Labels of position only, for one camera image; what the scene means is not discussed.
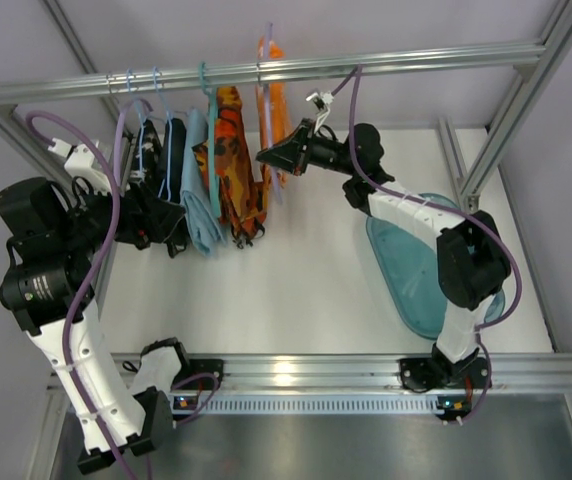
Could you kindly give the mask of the orange tie-dye trousers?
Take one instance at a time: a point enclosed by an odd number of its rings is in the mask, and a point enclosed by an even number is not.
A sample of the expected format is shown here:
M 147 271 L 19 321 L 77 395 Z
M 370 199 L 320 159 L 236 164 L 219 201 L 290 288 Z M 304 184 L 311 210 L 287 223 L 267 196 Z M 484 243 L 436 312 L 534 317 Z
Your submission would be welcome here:
M 270 59 L 270 31 L 267 30 L 263 35 L 262 43 L 262 53 L 260 54 L 260 63 L 266 62 Z M 263 98 L 263 112 L 264 112 L 264 127 L 265 127 L 265 139 L 266 146 L 273 146 L 273 110 L 272 102 L 270 98 L 270 86 L 268 83 L 260 83 L 261 93 Z M 282 199 L 282 187 L 279 181 L 278 170 L 269 167 L 272 190 L 275 196 L 275 200 L 278 205 L 283 202 Z

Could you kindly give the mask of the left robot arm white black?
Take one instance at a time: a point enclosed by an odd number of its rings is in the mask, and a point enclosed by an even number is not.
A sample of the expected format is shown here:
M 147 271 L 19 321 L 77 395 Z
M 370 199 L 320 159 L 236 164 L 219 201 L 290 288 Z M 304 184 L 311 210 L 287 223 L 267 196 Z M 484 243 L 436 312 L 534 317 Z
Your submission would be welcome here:
M 78 468 L 88 474 L 125 451 L 141 456 L 159 447 L 172 427 L 167 395 L 190 361 L 177 338 L 156 341 L 142 350 L 132 384 L 124 383 L 92 283 L 114 240 L 147 237 L 114 212 L 110 181 L 92 166 L 98 147 L 52 139 L 48 149 L 87 188 L 69 198 L 59 184 L 34 177 L 0 191 L 0 216 L 11 232 L 0 302 L 64 387 L 84 436 Z

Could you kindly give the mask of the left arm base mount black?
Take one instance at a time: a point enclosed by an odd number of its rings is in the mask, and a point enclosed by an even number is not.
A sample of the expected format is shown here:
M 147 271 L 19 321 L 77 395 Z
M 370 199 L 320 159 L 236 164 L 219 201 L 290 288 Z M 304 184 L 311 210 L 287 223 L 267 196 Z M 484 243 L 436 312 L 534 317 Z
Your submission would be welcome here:
M 172 381 L 173 391 L 217 390 L 223 380 L 225 362 L 221 358 L 192 357 Z

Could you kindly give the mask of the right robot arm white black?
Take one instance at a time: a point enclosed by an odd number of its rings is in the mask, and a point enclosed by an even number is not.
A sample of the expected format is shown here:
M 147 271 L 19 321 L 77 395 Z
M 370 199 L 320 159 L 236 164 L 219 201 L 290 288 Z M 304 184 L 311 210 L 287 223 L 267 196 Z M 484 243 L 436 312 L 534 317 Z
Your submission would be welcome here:
M 310 166 L 346 175 L 342 189 L 354 209 L 400 228 L 435 253 L 437 284 L 446 299 L 444 323 L 429 355 L 401 360 L 402 384 L 414 393 L 473 389 L 480 371 L 490 367 L 481 328 L 511 273 L 508 255 L 491 215 L 466 215 L 409 192 L 384 170 L 383 155 L 380 134 L 371 124 L 356 125 L 339 141 L 317 133 L 314 121 L 304 119 L 256 159 L 294 176 Z

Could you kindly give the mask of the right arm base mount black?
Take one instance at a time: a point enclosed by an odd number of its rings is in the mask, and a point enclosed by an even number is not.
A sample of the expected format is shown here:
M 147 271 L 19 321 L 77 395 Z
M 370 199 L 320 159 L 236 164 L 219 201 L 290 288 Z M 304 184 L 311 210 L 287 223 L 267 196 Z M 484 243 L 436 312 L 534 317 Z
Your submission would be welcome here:
M 415 393 L 468 386 L 481 389 L 490 373 L 488 362 L 475 355 L 457 363 L 437 356 L 406 357 L 399 366 L 403 389 Z

